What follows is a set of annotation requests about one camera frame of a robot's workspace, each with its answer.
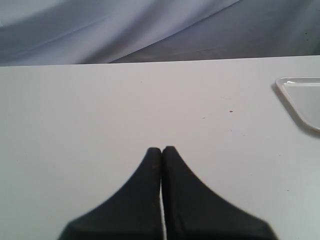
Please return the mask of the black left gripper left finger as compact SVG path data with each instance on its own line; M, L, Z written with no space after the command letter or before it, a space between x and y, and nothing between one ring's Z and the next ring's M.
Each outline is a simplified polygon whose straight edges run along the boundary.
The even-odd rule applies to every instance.
M129 180L108 200L69 222L61 240L161 240L161 156L150 147Z

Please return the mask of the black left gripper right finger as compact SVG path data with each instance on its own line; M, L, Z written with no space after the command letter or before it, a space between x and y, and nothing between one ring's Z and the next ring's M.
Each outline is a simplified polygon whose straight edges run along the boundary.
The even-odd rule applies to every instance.
M173 146L161 156L161 191L169 240L275 240L270 225L207 187Z

